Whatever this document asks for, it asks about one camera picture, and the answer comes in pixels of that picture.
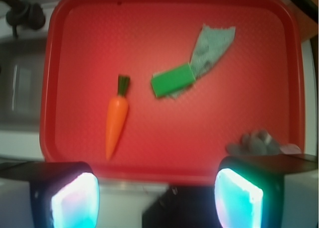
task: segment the toy carrot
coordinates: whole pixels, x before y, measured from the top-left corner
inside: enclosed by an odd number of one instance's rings
[[[111,98],[109,102],[106,118],[106,159],[108,161],[111,159],[119,140],[129,109],[129,103],[125,98],[129,83],[129,76],[119,75],[118,95]]]

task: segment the faucet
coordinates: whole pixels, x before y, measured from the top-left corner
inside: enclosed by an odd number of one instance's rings
[[[30,3],[26,0],[0,0],[5,2],[11,9],[6,13],[7,23],[12,26],[14,38],[18,38],[16,27],[27,26],[33,30],[42,28],[45,24],[45,16],[38,3]]]

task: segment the glowing light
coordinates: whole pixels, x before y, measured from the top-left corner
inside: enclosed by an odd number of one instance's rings
[[[263,190],[233,170],[220,170],[215,182],[215,202],[221,225],[261,227],[263,195]]]
[[[99,212],[100,192],[97,178],[82,173],[51,199],[55,228],[94,228]]]

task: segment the green block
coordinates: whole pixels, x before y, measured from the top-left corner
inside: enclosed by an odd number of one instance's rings
[[[183,89],[194,82],[195,77],[189,63],[155,75],[151,80],[157,98]]]

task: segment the black object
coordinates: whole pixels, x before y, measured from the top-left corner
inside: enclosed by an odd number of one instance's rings
[[[38,3],[31,4],[26,0],[1,0],[11,7],[5,18],[12,26],[13,36],[17,38],[16,27],[27,26],[33,30],[42,28],[45,24],[45,16]]]
[[[318,6],[311,0],[291,0],[300,10],[318,24]]]
[[[318,169],[316,156],[308,154],[274,156],[229,156],[218,170],[230,168],[264,192],[261,227],[281,227],[285,175]]]
[[[214,187],[171,186],[142,216],[143,228],[221,228]]]
[[[29,182],[33,222],[36,228],[52,227],[52,196],[84,172],[92,173],[90,166],[84,162],[2,163],[0,167],[1,178]]]

